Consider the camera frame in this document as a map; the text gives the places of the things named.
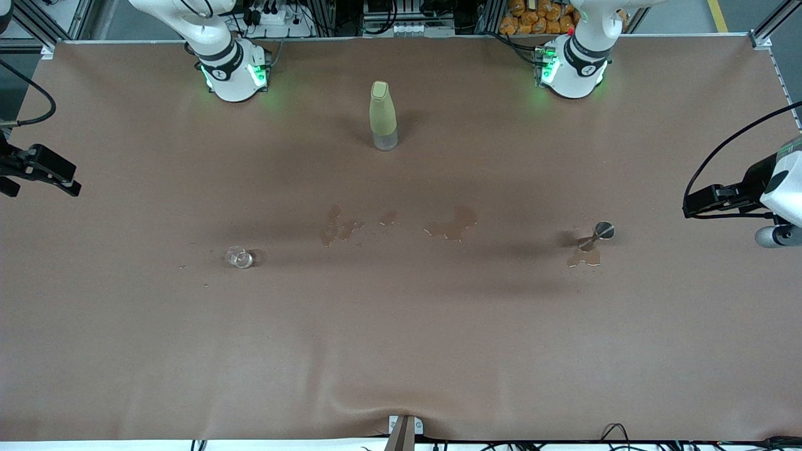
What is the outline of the steel double cone jigger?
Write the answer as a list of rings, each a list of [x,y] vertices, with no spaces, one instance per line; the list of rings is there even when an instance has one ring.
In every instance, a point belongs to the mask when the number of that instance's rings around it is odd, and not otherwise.
[[[594,225],[590,237],[578,240],[578,249],[582,252],[590,252],[596,248],[596,243],[602,240],[610,240],[615,234],[615,227],[611,222],[598,222]]]

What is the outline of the orange packet pile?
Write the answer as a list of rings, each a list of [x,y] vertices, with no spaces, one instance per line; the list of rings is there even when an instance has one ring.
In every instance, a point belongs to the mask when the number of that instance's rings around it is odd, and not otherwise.
[[[581,19],[570,0],[505,0],[505,6],[501,35],[570,34]]]

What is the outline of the white power strip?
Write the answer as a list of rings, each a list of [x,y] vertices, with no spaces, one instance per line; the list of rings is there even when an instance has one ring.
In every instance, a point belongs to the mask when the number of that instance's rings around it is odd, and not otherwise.
[[[303,4],[286,0],[253,3],[241,17],[247,38],[307,38],[317,35],[312,13]]]

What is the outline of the brown table mat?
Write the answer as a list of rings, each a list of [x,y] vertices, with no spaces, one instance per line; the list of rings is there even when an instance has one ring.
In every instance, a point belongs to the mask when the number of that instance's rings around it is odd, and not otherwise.
[[[34,78],[58,110],[11,140],[83,188],[0,196],[0,442],[354,437],[404,413],[478,442],[802,436],[802,249],[681,211],[705,157],[787,103],[747,38],[624,38],[578,101],[492,38],[289,42],[235,105],[181,44],[62,44]],[[324,247],[332,205],[365,226]],[[429,237],[456,206],[478,223]],[[567,266],[598,222],[601,265]]]

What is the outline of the yellow-green capped bottle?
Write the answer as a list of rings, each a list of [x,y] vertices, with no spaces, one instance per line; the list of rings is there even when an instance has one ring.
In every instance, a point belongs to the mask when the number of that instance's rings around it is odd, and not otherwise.
[[[398,123],[392,95],[386,81],[373,82],[369,105],[373,145],[388,152],[398,145]]]

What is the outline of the brown wooden strip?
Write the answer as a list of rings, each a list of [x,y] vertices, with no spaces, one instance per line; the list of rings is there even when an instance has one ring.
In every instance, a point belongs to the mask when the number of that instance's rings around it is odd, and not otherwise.
[[[383,451],[415,451],[417,418],[390,417],[390,436]]]

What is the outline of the aluminium frame profile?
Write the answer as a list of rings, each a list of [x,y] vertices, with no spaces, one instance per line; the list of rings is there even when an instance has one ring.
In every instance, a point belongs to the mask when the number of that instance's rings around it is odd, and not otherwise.
[[[78,40],[103,0],[0,0],[0,54],[51,59],[60,42]]]
[[[802,9],[802,0],[782,0],[756,28],[750,30],[751,46],[754,49],[770,48],[773,45],[771,35],[799,9]]]

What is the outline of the metal edge bracket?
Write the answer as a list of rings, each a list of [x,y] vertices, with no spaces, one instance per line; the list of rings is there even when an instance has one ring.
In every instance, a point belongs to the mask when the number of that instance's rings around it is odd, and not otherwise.
[[[415,435],[423,436],[424,434],[424,423],[423,420],[419,419],[418,417],[403,415],[403,416],[389,416],[388,417],[388,432],[387,434],[393,434],[393,431],[399,425],[406,425],[407,429],[413,430]]]

